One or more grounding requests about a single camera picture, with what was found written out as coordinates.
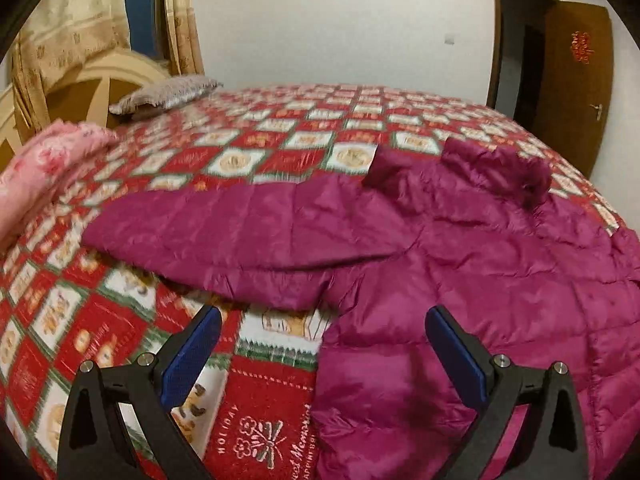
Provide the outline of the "magenta quilted down jacket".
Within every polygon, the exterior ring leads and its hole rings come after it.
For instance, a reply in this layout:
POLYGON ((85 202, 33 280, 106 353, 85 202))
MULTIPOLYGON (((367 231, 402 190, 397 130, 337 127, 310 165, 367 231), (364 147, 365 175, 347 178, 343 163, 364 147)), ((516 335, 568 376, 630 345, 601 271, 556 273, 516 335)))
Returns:
POLYGON ((378 148, 362 180, 129 194, 82 241, 247 304, 331 309, 311 405, 322 479, 429 479, 460 442, 472 414, 424 335, 438 305, 518 364, 568 366, 603 479, 639 431, 639 239, 550 183, 542 159, 450 139, 439 158, 378 148))

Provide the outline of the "red patchwork bear bedspread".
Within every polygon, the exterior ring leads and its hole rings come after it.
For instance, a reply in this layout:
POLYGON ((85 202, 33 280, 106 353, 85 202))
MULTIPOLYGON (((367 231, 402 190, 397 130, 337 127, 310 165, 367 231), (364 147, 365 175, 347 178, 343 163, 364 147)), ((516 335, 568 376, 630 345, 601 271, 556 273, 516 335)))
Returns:
MULTIPOLYGON (((78 365, 120 365, 154 351, 203 303, 81 246, 85 227, 115 198, 359 176, 381 145, 433 158, 454 136, 545 159, 554 194, 609 230, 623 222, 577 169, 506 116, 425 92, 347 84, 224 92, 118 134, 70 174, 1 259, 1 415, 43 479, 55 475, 78 365)), ((178 427, 218 479, 314 478, 319 442, 309 409, 329 315, 219 307, 220 341, 172 413, 178 427)))

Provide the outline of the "pink floral blanket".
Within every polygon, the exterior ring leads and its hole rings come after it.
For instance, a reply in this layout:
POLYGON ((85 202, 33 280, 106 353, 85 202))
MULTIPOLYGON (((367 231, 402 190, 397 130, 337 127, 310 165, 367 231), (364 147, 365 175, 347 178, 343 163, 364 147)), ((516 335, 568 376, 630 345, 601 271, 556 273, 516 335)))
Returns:
POLYGON ((1 174, 2 252, 85 162, 117 142, 114 130, 61 119, 31 138, 1 174))

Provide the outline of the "cream wooden headboard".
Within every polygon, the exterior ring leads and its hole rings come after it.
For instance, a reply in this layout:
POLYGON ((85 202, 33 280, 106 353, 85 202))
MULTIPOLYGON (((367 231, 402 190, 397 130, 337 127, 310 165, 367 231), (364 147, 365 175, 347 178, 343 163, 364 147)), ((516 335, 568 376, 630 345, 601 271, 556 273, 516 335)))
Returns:
MULTIPOLYGON (((146 56, 114 49, 89 60, 67 73, 46 95, 50 117, 66 122, 95 122, 103 127, 119 124, 108 107, 126 94, 169 77, 164 66, 146 56)), ((14 90, 1 93, 1 166, 34 134, 23 111, 14 102, 14 90)))

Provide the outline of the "grey striped pillow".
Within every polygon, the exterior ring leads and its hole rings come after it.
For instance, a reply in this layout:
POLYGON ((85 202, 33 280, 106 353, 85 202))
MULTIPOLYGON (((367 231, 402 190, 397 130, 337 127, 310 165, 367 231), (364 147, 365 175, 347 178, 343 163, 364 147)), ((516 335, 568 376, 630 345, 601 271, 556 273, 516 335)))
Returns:
POLYGON ((170 77, 127 94, 108 111, 117 116, 155 115, 207 96, 220 87, 220 82, 203 75, 170 77))

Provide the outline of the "brown wooden door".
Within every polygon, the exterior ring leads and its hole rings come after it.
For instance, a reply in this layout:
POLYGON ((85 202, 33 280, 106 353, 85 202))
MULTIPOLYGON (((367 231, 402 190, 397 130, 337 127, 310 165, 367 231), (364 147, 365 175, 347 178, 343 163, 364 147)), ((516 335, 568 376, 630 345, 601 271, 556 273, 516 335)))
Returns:
POLYGON ((585 177, 598 158, 614 72, 614 41, 608 10, 560 1, 544 19, 544 69, 532 133, 585 177), (573 32, 588 32, 594 51, 588 64, 570 53, 573 32), (602 104, 600 122, 590 104, 602 104))

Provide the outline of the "red door decoration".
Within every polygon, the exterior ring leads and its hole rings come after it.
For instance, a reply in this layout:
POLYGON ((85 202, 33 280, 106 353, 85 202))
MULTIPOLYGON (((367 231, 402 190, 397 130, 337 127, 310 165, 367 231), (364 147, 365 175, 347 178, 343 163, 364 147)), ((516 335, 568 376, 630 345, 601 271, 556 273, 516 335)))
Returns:
POLYGON ((588 64, 594 51, 591 49, 588 32, 573 32, 570 42, 570 53, 577 63, 588 64))

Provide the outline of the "beige patterned curtain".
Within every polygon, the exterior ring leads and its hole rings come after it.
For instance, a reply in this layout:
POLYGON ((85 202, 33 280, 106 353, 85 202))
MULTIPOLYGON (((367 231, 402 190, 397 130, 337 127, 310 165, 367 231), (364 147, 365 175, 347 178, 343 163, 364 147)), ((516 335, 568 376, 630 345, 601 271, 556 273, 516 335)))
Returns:
MULTIPOLYGON (((204 72, 191 0, 160 0, 175 75, 204 72)), ((69 72, 108 51, 131 47, 125 0, 40 0, 12 44, 14 103, 30 130, 47 127, 47 93, 69 72)))

